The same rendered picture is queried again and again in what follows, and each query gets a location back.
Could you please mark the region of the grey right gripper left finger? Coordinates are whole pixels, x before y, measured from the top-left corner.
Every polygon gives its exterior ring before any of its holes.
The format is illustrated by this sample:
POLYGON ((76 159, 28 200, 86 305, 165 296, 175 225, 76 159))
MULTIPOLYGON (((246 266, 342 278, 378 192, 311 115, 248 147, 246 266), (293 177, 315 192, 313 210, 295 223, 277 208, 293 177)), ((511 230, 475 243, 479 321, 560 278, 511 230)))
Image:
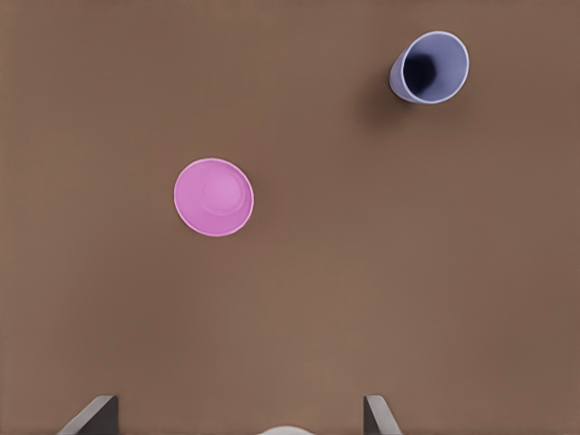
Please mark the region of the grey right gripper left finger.
POLYGON ((57 435, 119 435, 119 400, 99 395, 73 417, 57 435))

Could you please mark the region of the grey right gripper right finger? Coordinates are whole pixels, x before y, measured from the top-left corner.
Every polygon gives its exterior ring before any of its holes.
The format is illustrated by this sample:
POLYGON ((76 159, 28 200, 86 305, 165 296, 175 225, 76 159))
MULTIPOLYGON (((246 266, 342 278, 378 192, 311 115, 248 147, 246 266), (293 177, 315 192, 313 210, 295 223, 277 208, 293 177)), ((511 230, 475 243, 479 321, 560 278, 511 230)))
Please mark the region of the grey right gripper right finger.
POLYGON ((363 398, 363 435, 402 435, 386 400, 381 395, 363 398))

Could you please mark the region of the pink bowl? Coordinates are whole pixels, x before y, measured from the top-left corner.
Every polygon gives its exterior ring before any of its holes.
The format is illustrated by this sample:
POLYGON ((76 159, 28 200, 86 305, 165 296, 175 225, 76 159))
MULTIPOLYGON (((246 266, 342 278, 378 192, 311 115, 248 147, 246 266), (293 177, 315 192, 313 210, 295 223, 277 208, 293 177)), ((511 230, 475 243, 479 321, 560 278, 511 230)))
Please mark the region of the pink bowl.
POLYGON ((255 194, 246 173, 225 159, 188 164, 173 189, 175 209, 191 229, 208 237, 235 234, 252 216, 255 194))

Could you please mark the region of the blue bowl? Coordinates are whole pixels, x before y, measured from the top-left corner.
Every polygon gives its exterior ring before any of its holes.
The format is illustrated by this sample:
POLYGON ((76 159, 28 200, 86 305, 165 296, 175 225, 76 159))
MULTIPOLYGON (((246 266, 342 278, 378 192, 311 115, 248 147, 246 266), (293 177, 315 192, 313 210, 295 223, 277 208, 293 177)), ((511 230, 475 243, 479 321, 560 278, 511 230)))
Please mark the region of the blue bowl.
POLYGON ((397 57, 391 67, 389 85, 406 102, 439 104, 461 90, 469 67, 469 52, 461 39, 449 32, 428 32, 397 57))

